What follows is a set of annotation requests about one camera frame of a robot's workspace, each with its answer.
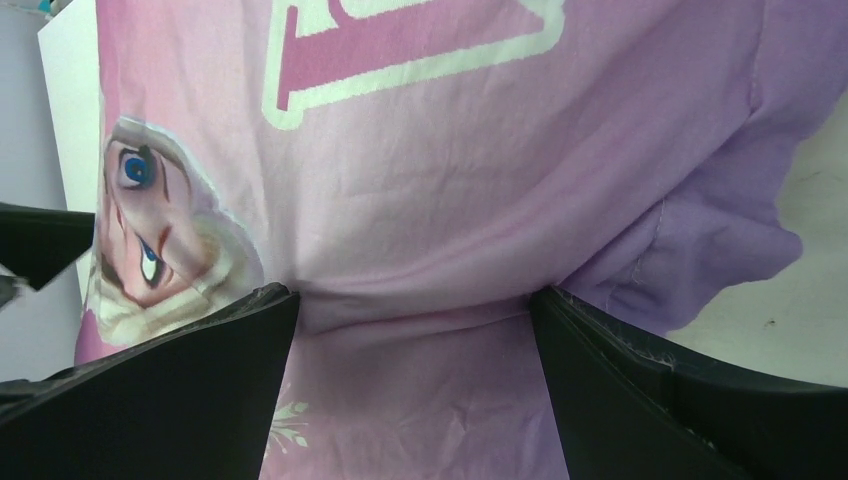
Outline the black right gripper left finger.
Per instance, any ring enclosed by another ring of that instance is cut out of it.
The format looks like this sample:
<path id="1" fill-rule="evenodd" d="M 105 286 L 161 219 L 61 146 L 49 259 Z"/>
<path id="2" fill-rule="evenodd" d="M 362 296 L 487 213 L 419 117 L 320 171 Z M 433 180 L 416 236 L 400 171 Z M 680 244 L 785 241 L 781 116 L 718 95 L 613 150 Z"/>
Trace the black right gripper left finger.
<path id="1" fill-rule="evenodd" d="M 5 479 L 255 479 L 300 306 L 270 284 L 187 326 L 1 386 Z"/>

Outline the purple Elsa print pillowcase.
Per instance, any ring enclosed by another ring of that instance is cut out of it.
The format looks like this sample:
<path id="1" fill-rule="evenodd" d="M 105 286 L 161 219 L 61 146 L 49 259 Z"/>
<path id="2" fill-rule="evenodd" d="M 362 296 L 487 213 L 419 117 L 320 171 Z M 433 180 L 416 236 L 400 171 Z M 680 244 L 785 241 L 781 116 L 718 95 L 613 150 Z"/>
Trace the purple Elsa print pillowcase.
<path id="1" fill-rule="evenodd" d="M 75 359 L 302 296 L 264 479 L 565 479 L 525 300 L 664 334 L 773 277 L 843 1 L 100 1 Z"/>

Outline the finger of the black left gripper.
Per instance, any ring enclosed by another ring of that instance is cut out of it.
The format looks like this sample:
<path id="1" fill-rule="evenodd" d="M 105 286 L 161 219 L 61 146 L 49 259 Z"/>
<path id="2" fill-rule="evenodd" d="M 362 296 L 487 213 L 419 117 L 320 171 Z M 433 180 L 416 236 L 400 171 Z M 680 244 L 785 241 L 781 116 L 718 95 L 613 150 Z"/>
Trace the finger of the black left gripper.
<path id="1" fill-rule="evenodd" d="M 1 305 L 40 291 L 92 246 L 95 215 L 1 204 Z"/>

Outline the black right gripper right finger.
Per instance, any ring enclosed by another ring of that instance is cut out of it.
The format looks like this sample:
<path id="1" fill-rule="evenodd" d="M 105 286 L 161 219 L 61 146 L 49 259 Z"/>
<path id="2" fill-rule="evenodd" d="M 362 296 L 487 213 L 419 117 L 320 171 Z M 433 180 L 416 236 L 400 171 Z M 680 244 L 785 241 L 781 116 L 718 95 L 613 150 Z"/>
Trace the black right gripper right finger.
<path id="1" fill-rule="evenodd" d="M 574 479 L 843 479 L 847 391 L 726 363 L 555 287 L 529 301 Z"/>

